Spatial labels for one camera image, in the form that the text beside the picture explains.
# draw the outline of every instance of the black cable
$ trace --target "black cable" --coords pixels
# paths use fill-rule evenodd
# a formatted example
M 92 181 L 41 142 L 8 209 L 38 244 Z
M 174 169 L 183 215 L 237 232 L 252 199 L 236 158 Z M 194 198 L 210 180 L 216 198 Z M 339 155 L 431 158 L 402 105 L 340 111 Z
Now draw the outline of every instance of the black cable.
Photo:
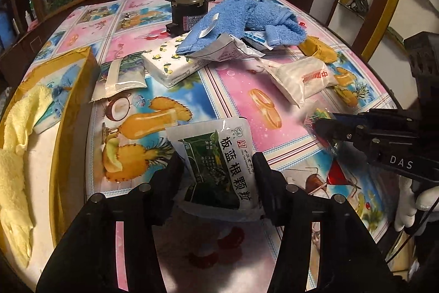
M 433 212 L 433 210 L 435 209 L 436 205 L 439 203 L 439 196 L 436 199 L 435 203 L 431 206 L 431 208 L 429 209 L 429 211 L 427 211 L 427 214 L 424 216 L 424 218 L 419 222 L 418 227 L 416 228 L 416 230 L 409 236 L 407 237 L 407 240 L 404 241 L 404 243 L 401 245 L 401 247 L 398 248 L 398 250 L 392 255 L 392 257 L 390 257 L 386 263 L 389 264 L 389 262 L 391 260 L 393 260 L 399 252 L 401 252 L 401 250 L 404 248 L 404 246 L 407 244 L 407 242 L 409 242 L 409 240 L 414 236 L 414 234 L 416 234 L 416 232 L 421 228 L 421 226 L 424 224 L 425 221 L 427 221 L 427 219 L 429 218 L 430 214 Z

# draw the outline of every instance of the wooden shelf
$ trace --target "wooden shelf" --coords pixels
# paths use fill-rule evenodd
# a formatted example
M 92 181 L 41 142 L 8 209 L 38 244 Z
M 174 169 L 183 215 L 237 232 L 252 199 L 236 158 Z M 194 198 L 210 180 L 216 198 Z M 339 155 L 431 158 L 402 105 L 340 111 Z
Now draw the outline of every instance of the wooden shelf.
M 355 12 L 353 9 L 351 9 L 350 7 L 347 7 L 344 4 L 341 4 L 339 2 L 339 5 L 345 9 L 347 9 L 348 11 L 350 11 L 351 13 L 355 14 L 358 18 L 364 20 L 364 16 L 362 16 L 361 14 Z M 386 36 L 388 38 L 390 38 L 391 40 L 393 40 L 393 42 L 395 44 L 397 44 L 401 50 L 403 50 L 404 52 L 406 52 L 405 48 L 404 48 L 404 43 L 403 43 L 403 37 L 392 27 L 388 27 L 386 32 L 385 32 Z

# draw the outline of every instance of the colorful tablecloth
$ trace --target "colorful tablecloth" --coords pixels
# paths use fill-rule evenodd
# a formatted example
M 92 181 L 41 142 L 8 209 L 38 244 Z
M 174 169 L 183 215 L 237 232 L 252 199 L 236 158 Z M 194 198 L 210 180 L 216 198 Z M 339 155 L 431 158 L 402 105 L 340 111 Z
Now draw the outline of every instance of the colorful tablecloth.
M 209 8 L 221 1 L 210 3 Z M 356 77 L 349 91 L 357 99 L 357 108 L 346 107 L 333 89 L 313 96 L 321 107 L 354 113 L 371 108 L 395 108 L 379 80 L 342 41 L 285 0 L 271 1 L 292 9 L 308 35 L 318 37 L 337 52 L 337 62 L 330 65 L 334 72 L 344 68 Z M 171 8 L 165 0 L 118 0 L 80 7 L 50 37 L 29 71 L 78 47 L 91 46 L 98 63 L 153 49 L 169 39 L 165 25 L 170 21 Z M 303 56 L 296 46 L 291 46 L 273 52 L 269 59 L 287 63 Z M 160 108 L 151 108 L 150 101 L 166 97 L 183 104 L 190 113 L 190 118 L 182 118 L 179 124 L 246 117 L 252 129 L 254 150 L 264 152 L 270 166 L 281 170 L 288 182 L 307 189 L 317 189 L 326 183 L 316 194 L 326 197 L 344 194 L 376 240 L 387 229 L 391 203 L 387 203 L 383 188 L 373 179 L 368 167 L 355 167 L 353 163 L 341 169 L 333 163 L 300 125 L 295 107 L 273 85 L 257 61 L 211 63 L 169 89 L 148 73 L 145 77 L 147 89 L 130 90 L 94 103 L 86 149 L 87 197 L 94 192 L 103 192 L 106 196 L 126 193 L 148 181 L 155 170 L 163 167 L 170 155 L 170 145 L 164 131 L 149 131 L 152 121 L 160 121 Z M 273 102 L 276 118 L 260 107 L 257 98 L 261 96 Z M 139 118 L 133 117 L 137 114 L 144 114 L 143 124 L 134 120 Z M 127 134 L 130 128 L 139 125 L 144 125 L 145 136 L 130 138 Z M 105 176 L 104 139 L 115 132 L 119 147 L 124 146 L 124 155 L 141 158 L 143 174 L 131 180 L 109 181 Z M 318 225 L 314 225 L 313 250 L 317 255 L 319 234 Z M 282 229 L 273 227 L 267 220 L 242 224 L 210 221 L 175 208 L 165 226 L 154 228 L 154 237 L 168 292 L 194 289 L 198 292 L 265 292 Z M 315 278 L 311 268 L 309 288 L 315 286 Z

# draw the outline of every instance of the yellow package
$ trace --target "yellow package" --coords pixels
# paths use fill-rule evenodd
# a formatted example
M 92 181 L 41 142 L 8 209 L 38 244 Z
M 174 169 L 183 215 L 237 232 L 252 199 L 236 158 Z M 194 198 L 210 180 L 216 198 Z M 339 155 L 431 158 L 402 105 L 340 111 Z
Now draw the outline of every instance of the yellow package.
M 316 57 L 324 63 L 337 61 L 337 53 L 315 36 L 308 35 L 306 40 L 300 43 L 298 47 L 306 56 Z

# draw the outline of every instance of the table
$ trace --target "table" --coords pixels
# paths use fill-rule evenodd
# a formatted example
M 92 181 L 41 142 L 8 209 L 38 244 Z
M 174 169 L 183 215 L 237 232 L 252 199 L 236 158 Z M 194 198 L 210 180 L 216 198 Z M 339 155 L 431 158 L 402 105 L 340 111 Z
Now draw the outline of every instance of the table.
M 222 0 L 209 4 L 213 7 Z M 348 109 L 333 89 L 326 89 L 312 97 L 320 107 L 332 112 L 358 113 L 371 108 L 396 108 L 384 86 L 372 71 L 344 43 L 319 25 L 311 16 L 285 0 L 271 0 L 291 8 L 308 35 L 319 37 L 338 54 L 337 62 L 330 65 L 333 71 L 344 68 L 355 74 L 357 80 L 350 87 L 358 106 Z M 98 63 L 124 57 L 133 52 L 153 49 L 168 39 L 165 24 L 170 22 L 170 4 L 165 0 L 118 0 L 105 4 L 89 5 L 72 12 L 53 33 L 35 58 L 27 74 L 36 66 L 78 47 L 90 46 Z M 281 63 L 295 61 L 303 53 L 291 46 L 273 51 L 269 59 Z M 263 151 L 273 169 L 283 172 L 287 181 L 312 189 L 326 183 L 316 194 L 330 197 L 345 195 L 357 213 L 368 225 L 378 241 L 389 226 L 389 207 L 385 185 L 378 177 L 370 176 L 367 167 L 358 168 L 350 163 L 343 170 L 320 149 L 317 142 L 300 125 L 301 115 L 271 83 L 255 60 L 228 63 L 211 63 L 174 87 L 167 89 L 145 74 L 147 89 L 130 90 L 121 97 L 126 115 L 115 121 L 108 116 L 109 101 L 95 102 L 89 122 L 86 161 L 86 196 L 103 192 L 114 196 L 128 192 L 139 183 L 148 181 L 155 170 L 162 167 L 160 156 L 149 158 L 146 172 L 132 180 L 110 182 L 102 164 L 102 128 L 116 129 L 133 113 L 151 113 L 148 107 L 153 98 L 163 96 L 184 104 L 192 113 L 190 122 L 231 116 L 248 119 L 254 140 L 254 149 Z M 249 93 L 262 92 L 273 103 L 282 119 L 281 126 L 258 110 Z M 39 135 L 29 152 L 38 158 L 29 160 L 30 202 L 47 200 L 47 155 L 53 148 L 56 127 Z M 132 140 L 121 136 L 122 145 L 140 144 L 146 149 L 163 148 L 164 132 L 152 133 Z M 30 265 L 20 276 L 34 286 L 38 272 L 43 268 L 53 249 L 48 235 L 53 227 L 47 223 L 48 208 L 34 212 L 34 251 Z M 313 252 L 318 257 L 319 227 L 313 227 Z M 282 228 L 273 227 L 267 220 L 253 223 L 224 223 L 201 219 L 175 208 L 172 217 L 163 227 L 154 228 L 157 254 L 168 292 L 212 291 L 212 286 L 223 291 L 265 292 L 274 268 L 282 237 Z M 242 240 L 241 244 L 224 247 L 228 242 Z M 315 286 L 315 270 L 309 274 L 309 288 Z

